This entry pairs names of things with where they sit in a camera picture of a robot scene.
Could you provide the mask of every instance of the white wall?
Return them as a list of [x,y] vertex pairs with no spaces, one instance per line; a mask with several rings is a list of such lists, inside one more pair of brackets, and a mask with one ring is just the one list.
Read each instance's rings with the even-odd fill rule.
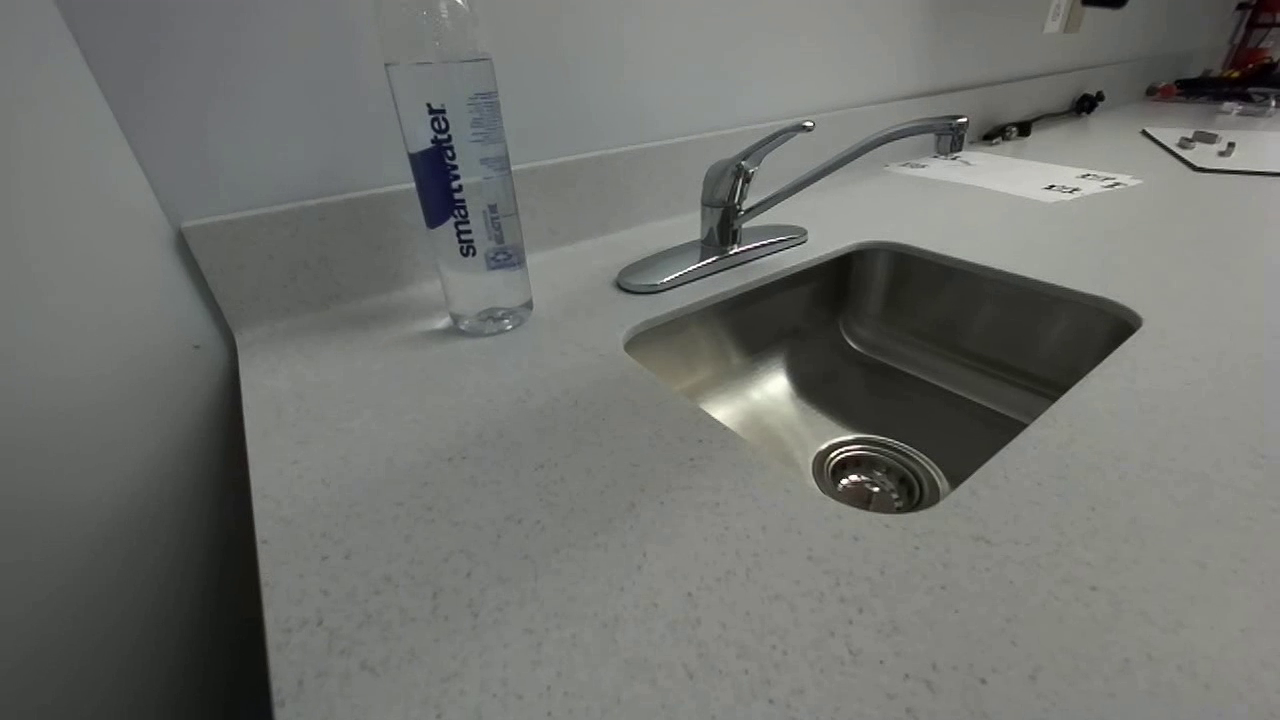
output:
[[[61,0],[162,199],[216,218],[404,180],[372,0]],[[515,166],[1222,49],[1229,0],[490,0]]]
[[0,3],[0,716],[258,702],[230,350],[51,0]]

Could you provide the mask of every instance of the water bottle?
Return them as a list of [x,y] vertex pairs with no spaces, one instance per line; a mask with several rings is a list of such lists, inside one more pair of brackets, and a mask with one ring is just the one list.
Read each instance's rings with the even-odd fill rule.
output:
[[387,83],[454,327],[528,322],[515,175],[478,0],[375,0]]

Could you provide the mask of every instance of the bottle label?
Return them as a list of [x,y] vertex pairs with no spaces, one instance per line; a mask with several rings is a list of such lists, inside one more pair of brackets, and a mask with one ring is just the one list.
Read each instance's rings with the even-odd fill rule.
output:
[[458,255],[480,259],[490,271],[524,267],[521,242],[514,246],[507,237],[514,189],[505,175],[507,158],[497,92],[478,92],[470,102],[463,129],[454,125],[443,104],[426,108],[434,144],[412,152],[408,166],[428,229],[454,225]]

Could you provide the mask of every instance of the sink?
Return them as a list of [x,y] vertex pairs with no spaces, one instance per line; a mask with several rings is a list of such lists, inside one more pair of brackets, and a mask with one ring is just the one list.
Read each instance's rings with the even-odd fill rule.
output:
[[627,354],[833,499],[922,512],[1136,327],[1099,297],[866,246],[642,327]]

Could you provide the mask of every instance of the drain strainer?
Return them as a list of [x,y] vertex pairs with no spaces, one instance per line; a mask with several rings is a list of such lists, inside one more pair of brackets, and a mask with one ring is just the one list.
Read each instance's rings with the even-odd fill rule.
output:
[[811,456],[823,498],[866,512],[922,512],[947,498],[947,475],[914,446],[840,438]]

